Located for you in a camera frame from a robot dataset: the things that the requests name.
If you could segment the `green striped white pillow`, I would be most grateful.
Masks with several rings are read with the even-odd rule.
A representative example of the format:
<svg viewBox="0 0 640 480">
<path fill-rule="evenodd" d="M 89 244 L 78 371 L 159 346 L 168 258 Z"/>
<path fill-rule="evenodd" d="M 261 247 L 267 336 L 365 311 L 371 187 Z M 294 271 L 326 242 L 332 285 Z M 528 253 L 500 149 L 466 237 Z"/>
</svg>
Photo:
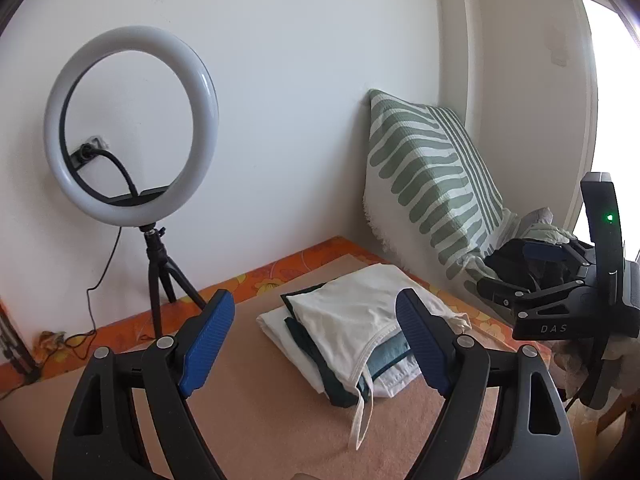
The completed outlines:
<svg viewBox="0 0 640 480">
<path fill-rule="evenodd" d="M 555 245 L 572 234 L 549 209 L 510 211 L 461 120 L 450 108 L 373 89 L 363 206 L 386 252 L 422 280 L 468 304 L 494 271 L 487 256 L 514 238 Z"/>
</svg>

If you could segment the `folded white garment bottom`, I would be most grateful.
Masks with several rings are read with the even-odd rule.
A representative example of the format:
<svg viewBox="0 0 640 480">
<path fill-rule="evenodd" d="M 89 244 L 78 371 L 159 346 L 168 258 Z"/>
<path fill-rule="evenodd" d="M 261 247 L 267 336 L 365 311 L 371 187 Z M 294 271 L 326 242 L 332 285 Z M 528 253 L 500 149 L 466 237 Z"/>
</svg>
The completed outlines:
<svg viewBox="0 0 640 480">
<path fill-rule="evenodd" d="M 256 322 L 262 332 L 295 365 L 314 391 L 326 396 L 318 366 L 299 348 L 285 326 L 285 319 L 288 317 L 285 311 L 285 306 L 278 307 L 258 315 Z M 377 398 L 393 398 L 420 375 L 418 363 L 412 354 L 409 354 L 373 379 L 374 395 Z"/>
</svg>

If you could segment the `beige blanket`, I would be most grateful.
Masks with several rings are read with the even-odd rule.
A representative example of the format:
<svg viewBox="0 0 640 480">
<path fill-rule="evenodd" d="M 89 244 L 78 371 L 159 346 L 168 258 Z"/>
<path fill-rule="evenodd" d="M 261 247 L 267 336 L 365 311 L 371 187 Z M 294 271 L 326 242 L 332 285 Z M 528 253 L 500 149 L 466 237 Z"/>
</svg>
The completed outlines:
<svg viewBox="0 0 640 480">
<path fill-rule="evenodd" d="M 205 386 L 189 408 L 228 479 L 403 479 L 442 408 L 416 378 L 393 399 L 376 399 L 358 451 L 348 447 L 355 409 L 316 393 L 259 328 L 256 318 L 282 304 L 280 294 L 354 272 L 352 255 L 240 302 Z M 51 478 L 58 435 L 81 370 L 45 380 L 1 402 L 1 422 L 29 463 Z"/>
</svg>

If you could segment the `large grey tripod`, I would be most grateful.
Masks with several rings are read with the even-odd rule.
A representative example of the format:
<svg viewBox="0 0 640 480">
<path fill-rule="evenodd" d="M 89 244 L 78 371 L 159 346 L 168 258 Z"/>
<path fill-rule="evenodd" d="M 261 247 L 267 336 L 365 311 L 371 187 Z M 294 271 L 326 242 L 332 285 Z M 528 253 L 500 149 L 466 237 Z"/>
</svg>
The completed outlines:
<svg viewBox="0 0 640 480">
<path fill-rule="evenodd" d="M 14 370 L 22 375 L 27 385 L 40 378 L 40 368 L 17 333 L 5 307 L 0 308 L 1 316 L 1 352 Z"/>
</svg>

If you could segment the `folded dark green garment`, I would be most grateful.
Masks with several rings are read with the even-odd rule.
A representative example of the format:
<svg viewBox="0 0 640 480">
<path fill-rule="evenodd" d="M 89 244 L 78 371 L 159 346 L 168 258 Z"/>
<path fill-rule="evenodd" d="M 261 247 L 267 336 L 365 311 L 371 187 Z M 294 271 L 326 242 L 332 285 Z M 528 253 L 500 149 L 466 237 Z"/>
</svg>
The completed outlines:
<svg viewBox="0 0 640 480">
<path fill-rule="evenodd" d="M 288 316 L 284 322 L 296 346 L 314 363 L 314 368 L 321 379 L 322 391 L 326 394 L 330 403 L 338 408 L 351 408 L 357 404 L 357 397 L 344 388 L 342 383 L 337 379 L 334 371 L 326 364 L 326 360 L 312 340 L 308 330 L 306 330 L 305 326 L 296 318 L 291 301 L 291 297 L 314 292 L 322 286 L 323 283 L 320 283 L 281 295 L 286 310 L 288 310 Z"/>
</svg>

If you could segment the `folded light blue garment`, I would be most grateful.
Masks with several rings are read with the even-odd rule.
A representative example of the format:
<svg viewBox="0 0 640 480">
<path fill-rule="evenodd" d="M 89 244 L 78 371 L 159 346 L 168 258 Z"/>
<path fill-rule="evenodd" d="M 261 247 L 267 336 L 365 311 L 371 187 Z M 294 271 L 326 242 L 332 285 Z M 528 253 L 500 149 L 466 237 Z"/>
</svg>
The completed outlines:
<svg viewBox="0 0 640 480">
<path fill-rule="evenodd" d="M 410 356 L 411 349 L 403 332 L 400 332 L 382 344 L 379 344 L 371 353 L 367 367 L 371 378 L 383 375 L 386 370 Z"/>
</svg>

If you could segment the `orange floral bed sheet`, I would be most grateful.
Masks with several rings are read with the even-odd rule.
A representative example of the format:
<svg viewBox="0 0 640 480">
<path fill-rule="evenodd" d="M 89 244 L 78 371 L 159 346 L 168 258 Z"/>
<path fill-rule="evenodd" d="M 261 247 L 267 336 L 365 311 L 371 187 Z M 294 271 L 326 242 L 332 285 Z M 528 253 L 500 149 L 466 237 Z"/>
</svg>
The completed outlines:
<svg viewBox="0 0 640 480">
<path fill-rule="evenodd" d="M 209 286 L 201 291 L 201 295 L 205 299 L 209 299 L 217 289 L 227 289 L 232 293 L 234 302 L 240 304 L 270 292 L 270 290 L 280 292 L 286 285 L 291 285 L 296 278 L 308 278 L 311 272 L 343 256 L 352 256 L 366 266 L 384 261 L 350 240 L 336 236 L 261 268 Z M 418 283 L 439 297 L 454 312 L 469 315 L 472 326 L 491 340 L 498 342 L 500 347 L 515 350 L 521 345 L 512 338 L 512 330 L 503 322 L 491 318 L 477 308 L 423 280 L 419 280 Z M 42 368 L 42 377 L 48 379 L 85 366 L 87 358 L 84 353 L 86 350 L 109 346 L 117 352 L 127 351 L 149 341 L 152 335 L 152 316 L 150 312 L 145 311 L 100 327 L 96 336 L 91 336 L 89 339 L 76 336 L 74 344 L 79 347 L 76 351 L 64 346 L 47 350 L 42 344 L 36 344 L 34 348 L 35 360 Z"/>
</svg>

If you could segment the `white camisole top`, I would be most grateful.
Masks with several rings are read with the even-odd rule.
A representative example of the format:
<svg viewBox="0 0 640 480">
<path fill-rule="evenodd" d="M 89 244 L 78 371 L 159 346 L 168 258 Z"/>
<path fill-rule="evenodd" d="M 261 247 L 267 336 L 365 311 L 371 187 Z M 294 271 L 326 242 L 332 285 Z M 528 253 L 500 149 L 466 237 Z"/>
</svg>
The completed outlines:
<svg viewBox="0 0 640 480">
<path fill-rule="evenodd" d="M 367 362 L 379 344 L 401 332 L 395 304 L 404 289 L 416 292 L 428 313 L 444 320 L 456 335 L 471 330 L 466 314 L 451 310 L 392 264 L 367 266 L 314 292 L 291 297 L 296 318 L 308 330 L 326 364 L 357 397 L 349 435 L 349 446 L 355 450 L 367 434 L 376 398 Z"/>
</svg>

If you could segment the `wall power socket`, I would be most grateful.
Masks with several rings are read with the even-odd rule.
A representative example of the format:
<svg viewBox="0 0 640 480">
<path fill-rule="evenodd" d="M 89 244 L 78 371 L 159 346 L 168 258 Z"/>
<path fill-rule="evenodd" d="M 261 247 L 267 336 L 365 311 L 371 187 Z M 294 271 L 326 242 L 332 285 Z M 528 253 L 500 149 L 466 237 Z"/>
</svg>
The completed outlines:
<svg viewBox="0 0 640 480">
<path fill-rule="evenodd" d="M 79 148 L 76 148 L 72 154 L 70 154 L 70 162 L 72 163 L 73 170 L 78 171 L 83 166 L 86 166 L 89 162 L 99 156 L 99 151 L 107 151 L 108 144 L 100 136 L 92 136 L 85 140 Z"/>
</svg>

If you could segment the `colourful orange scarf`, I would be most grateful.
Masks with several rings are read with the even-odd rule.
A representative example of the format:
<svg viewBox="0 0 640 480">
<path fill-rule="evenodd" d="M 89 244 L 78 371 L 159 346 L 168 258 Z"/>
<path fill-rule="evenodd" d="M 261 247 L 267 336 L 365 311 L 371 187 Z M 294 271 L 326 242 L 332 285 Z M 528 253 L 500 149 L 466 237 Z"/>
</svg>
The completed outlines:
<svg viewBox="0 0 640 480">
<path fill-rule="evenodd" d="M 38 363 L 43 363 L 49 356 L 64 347 L 65 333 L 44 330 L 35 336 L 32 355 Z"/>
</svg>

